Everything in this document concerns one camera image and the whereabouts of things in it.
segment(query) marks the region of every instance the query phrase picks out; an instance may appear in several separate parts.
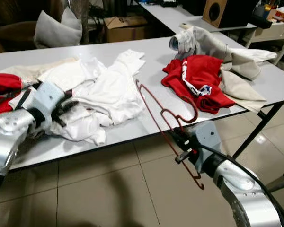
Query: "beige cloth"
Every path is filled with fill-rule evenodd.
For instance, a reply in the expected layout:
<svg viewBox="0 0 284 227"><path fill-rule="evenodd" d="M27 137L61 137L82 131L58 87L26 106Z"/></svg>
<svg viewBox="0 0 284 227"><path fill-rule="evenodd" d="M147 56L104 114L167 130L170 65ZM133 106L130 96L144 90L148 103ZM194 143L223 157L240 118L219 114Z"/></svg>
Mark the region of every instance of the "beige cloth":
<svg viewBox="0 0 284 227"><path fill-rule="evenodd" d="M265 105L264 99L245 80L236 74L221 68L222 81L219 85L222 92L236 104L258 113Z"/></svg>
<svg viewBox="0 0 284 227"><path fill-rule="evenodd" d="M42 65L31 65L31 66L17 65L3 69L0 71L0 73L11 73L17 75L21 78L23 83L27 84L37 83L38 82L37 78L41 76L41 74L43 74L44 72L48 71L49 69L67 62L74 62L76 60L77 60L76 58L67 58Z"/></svg>

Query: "cardboard box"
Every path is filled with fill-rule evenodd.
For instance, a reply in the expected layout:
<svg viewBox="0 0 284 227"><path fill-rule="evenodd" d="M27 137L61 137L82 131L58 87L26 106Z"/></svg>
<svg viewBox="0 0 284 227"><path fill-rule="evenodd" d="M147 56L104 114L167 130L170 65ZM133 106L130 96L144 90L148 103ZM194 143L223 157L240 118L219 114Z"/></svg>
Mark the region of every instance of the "cardboard box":
<svg viewBox="0 0 284 227"><path fill-rule="evenodd" d="M278 11L277 9L274 18L277 19L278 21L284 22L284 12Z"/></svg>
<svg viewBox="0 0 284 227"><path fill-rule="evenodd" d="M155 29L148 25L142 16L110 17L104 19L106 41L109 43L149 39L154 37Z"/></svg>

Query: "black cable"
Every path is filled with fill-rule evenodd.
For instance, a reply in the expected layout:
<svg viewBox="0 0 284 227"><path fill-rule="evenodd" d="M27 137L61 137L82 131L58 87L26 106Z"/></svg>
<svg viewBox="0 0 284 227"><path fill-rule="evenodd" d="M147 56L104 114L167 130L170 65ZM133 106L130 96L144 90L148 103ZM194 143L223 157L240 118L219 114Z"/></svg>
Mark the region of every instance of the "black cable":
<svg viewBox="0 0 284 227"><path fill-rule="evenodd" d="M237 167L239 167L240 169L242 169L246 174L248 174L248 176L250 176L255 182L257 182L260 187L262 188L262 190L264 191L264 193L267 195L267 197L270 199L270 201L272 202L273 206L275 207L280 221L281 221L281 225L284 227L284 210L281 207L281 205L278 203L278 201L273 197L273 195L269 192L269 190L266 188L266 186L259 180L257 179L249 170L247 170L244 166L242 166L240 163L238 163L236 160L234 160L233 158L231 158L230 156L227 156L215 149L212 149L210 147L207 147L205 145L202 145L200 143L197 144L198 147L200 148L204 148L220 157L223 157L224 159L232 162L233 164L235 164Z"/></svg>
<svg viewBox="0 0 284 227"><path fill-rule="evenodd" d="M0 100L0 104L3 103L5 100L7 100L7 99L13 97L16 93L21 92L21 91L23 91L23 90L26 90L26 89L28 89L29 87L34 86L34 85L36 85L36 84L31 84L31 85L28 85L28 86L26 86L26 87L24 87L24 88L17 89L17 90L14 90L14 91L12 91L12 92L6 93L6 94L5 94L6 97L4 97L4 98L2 98L2 99Z"/></svg>
<svg viewBox="0 0 284 227"><path fill-rule="evenodd" d="M15 107L15 110L21 108L21 106L23 105L23 103L25 102L25 100L27 99L27 97L29 96L30 92L31 92L30 89L27 89L27 90L24 92L23 96L21 97L20 101L18 102L17 106Z"/></svg>

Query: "tiled floor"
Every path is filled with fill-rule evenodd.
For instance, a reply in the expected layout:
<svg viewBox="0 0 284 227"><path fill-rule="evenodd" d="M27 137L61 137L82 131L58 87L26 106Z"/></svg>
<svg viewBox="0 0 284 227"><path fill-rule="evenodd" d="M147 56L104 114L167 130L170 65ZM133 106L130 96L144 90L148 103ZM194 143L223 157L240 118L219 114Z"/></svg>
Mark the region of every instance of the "tiled floor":
<svg viewBox="0 0 284 227"><path fill-rule="evenodd" d="M252 113L216 121L222 150L233 154L258 122ZM238 160L264 183L284 173L284 106ZM153 136L9 174L0 227L235 226L212 179L201 183ZM284 189L274 196L284 207Z"/></svg>

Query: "printed logo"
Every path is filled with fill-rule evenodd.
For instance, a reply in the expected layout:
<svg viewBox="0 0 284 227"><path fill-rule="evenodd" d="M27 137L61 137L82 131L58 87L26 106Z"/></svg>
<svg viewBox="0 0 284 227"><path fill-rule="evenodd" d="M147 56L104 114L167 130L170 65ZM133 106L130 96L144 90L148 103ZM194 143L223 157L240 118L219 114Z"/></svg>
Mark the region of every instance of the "printed logo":
<svg viewBox="0 0 284 227"><path fill-rule="evenodd" d="M205 95L210 95L212 92L212 87L208 85L204 85L199 89L200 95L205 96Z"/></svg>

